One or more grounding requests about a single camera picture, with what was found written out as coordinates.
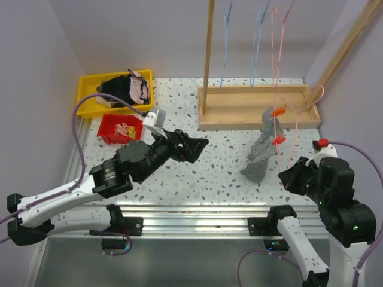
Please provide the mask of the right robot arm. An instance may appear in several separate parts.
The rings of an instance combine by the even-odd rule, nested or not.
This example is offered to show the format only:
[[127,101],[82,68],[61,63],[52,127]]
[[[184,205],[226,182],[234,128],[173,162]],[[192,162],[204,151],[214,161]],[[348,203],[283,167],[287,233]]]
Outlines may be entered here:
[[364,263],[375,240],[376,218],[371,208],[354,199],[354,171],[340,158],[318,163],[305,157],[278,175],[285,190],[308,196],[318,206],[329,234],[330,263],[318,256],[291,206],[268,213],[270,233],[287,241],[303,277],[303,286],[363,286]]

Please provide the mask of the grey knitted garment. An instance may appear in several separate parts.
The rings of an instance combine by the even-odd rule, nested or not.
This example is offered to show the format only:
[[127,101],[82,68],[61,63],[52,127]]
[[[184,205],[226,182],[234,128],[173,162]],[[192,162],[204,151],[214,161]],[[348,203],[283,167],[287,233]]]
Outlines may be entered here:
[[278,119],[270,116],[273,107],[270,106],[262,114],[263,129],[258,139],[252,144],[250,154],[247,156],[247,166],[240,174],[251,182],[261,183],[266,175],[269,158],[277,155],[276,145],[272,142],[278,136],[284,136]]

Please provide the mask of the clips in red bin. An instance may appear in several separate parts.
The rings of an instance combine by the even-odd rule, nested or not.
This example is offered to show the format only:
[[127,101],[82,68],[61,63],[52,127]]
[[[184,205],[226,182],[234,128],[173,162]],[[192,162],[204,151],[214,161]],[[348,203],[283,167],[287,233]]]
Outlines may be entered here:
[[126,123],[116,124],[114,126],[114,132],[116,135],[134,139],[136,136],[136,127],[129,126]]

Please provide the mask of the wooden hanger rack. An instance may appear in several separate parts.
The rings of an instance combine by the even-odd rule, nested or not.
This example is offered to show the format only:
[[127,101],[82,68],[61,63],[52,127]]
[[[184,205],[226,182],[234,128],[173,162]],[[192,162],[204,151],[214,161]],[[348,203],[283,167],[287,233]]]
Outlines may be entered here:
[[[199,128],[201,130],[250,130],[262,129],[262,114],[273,103],[277,108],[284,105],[278,95],[273,101],[274,93],[278,93],[271,85],[256,85],[252,89],[246,86],[210,86],[208,84],[211,57],[214,1],[209,2],[208,31],[206,39],[205,73],[203,84],[198,88]],[[306,84],[283,84],[278,89],[287,96],[301,97],[302,88]],[[298,86],[293,93],[292,86]],[[291,112],[279,116],[281,127],[294,125],[294,118],[289,119]]]

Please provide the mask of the pink underwear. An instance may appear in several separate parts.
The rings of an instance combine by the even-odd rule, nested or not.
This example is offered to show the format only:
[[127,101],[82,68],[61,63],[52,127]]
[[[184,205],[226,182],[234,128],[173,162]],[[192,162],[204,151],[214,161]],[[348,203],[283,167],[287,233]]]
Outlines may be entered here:
[[128,70],[130,79],[129,96],[137,105],[149,104],[149,85],[139,72]]

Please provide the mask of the aluminium mounting rail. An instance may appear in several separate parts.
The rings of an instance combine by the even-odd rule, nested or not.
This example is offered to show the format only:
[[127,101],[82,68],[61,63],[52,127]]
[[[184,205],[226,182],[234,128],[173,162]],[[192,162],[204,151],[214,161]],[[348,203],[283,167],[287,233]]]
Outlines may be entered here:
[[[146,239],[244,239],[248,219],[267,215],[269,206],[128,206],[125,218],[142,218],[141,237]],[[88,236],[90,230],[107,226],[109,213],[103,206],[79,206],[52,217],[56,228],[50,236]]]

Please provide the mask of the left blue hanger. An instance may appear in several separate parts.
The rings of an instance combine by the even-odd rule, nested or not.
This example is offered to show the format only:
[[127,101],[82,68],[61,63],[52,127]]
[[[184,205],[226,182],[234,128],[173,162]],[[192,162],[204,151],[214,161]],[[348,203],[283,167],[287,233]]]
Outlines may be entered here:
[[228,39],[229,39],[229,23],[230,15],[232,12],[233,0],[230,1],[228,7],[224,7],[224,56],[223,56],[223,68],[220,78],[219,88],[222,88],[225,79],[226,65],[227,65],[227,48],[228,48]]

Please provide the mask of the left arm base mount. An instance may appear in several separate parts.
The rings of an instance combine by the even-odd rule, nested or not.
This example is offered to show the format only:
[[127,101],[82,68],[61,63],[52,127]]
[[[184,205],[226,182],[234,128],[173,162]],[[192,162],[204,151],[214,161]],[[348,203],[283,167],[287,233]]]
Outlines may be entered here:
[[91,236],[106,236],[106,235],[125,235],[125,236],[141,236],[144,227],[144,219],[141,217],[123,218],[123,223],[112,224],[104,231],[90,230]]

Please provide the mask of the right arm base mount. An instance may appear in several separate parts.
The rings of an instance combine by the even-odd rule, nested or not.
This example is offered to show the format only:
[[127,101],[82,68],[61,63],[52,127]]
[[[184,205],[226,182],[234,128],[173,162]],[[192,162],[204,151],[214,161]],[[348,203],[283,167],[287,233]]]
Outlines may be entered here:
[[248,233],[250,236],[280,236],[276,225],[270,222],[267,217],[247,218]]

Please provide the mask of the red plastic bin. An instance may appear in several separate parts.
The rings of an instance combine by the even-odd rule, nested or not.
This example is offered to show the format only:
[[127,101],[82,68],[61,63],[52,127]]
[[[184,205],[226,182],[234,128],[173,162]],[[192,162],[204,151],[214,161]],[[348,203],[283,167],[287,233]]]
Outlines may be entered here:
[[142,120],[134,115],[104,114],[97,132],[106,144],[127,144],[140,140]]

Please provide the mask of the red clip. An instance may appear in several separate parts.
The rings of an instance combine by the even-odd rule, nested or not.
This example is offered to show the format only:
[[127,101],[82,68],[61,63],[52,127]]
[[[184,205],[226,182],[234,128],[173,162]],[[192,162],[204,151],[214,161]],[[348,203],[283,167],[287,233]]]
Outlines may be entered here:
[[272,145],[279,145],[286,141],[286,137],[283,135],[277,136],[273,141]]

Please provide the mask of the right blue hanger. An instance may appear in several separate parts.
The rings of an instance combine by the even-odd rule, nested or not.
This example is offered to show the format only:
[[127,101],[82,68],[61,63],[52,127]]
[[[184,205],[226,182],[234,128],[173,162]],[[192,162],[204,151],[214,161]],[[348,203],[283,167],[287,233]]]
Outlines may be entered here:
[[256,28],[254,31],[254,37],[253,37],[253,50],[251,55],[251,76],[249,81],[249,88],[252,89],[255,82],[255,75],[257,71],[257,63],[258,63],[258,57],[259,57],[259,47],[260,47],[260,41],[262,37],[262,27],[263,22],[265,20],[267,11],[269,9],[270,1],[267,1],[266,6],[262,8],[262,6],[259,7],[257,18],[256,18]]

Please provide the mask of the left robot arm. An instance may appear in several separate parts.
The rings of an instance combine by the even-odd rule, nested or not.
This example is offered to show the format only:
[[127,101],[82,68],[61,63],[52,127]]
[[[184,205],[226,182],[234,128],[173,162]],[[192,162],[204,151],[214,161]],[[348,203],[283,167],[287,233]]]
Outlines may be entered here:
[[17,246],[26,246],[69,231],[128,236],[129,226],[120,207],[109,204],[90,212],[76,208],[133,190],[135,183],[143,183],[168,160],[193,164],[208,144],[208,139],[189,137],[180,129],[166,131],[163,136],[155,135],[152,144],[130,141],[113,158],[61,187],[30,197],[11,194],[7,197],[12,217],[7,224],[8,238]]

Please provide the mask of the orange clip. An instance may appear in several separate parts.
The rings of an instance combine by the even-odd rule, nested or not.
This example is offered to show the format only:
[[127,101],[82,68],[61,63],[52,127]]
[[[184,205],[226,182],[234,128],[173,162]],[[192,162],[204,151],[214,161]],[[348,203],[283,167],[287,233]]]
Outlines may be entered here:
[[278,117],[282,114],[285,114],[286,113],[286,108],[287,108],[287,105],[283,105],[282,107],[280,108],[277,108],[277,109],[274,109],[271,113],[270,113],[270,117]]

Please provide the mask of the black garment pile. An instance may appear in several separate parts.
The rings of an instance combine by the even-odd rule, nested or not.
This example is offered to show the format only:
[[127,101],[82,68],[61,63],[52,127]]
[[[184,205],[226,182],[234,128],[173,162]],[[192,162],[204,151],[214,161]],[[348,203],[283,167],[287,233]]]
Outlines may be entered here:
[[[96,90],[98,93],[110,94],[125,101],[130,105],[134,105],[135,102],[130,97],[130,85],[131,76],[121,75],[119,77],[112,78],[108,81],[101,82],[100,86],[98,86]],[[105,96],[96,97],[96,102],[106,108],[123,107],[123,105],[120,102]]]

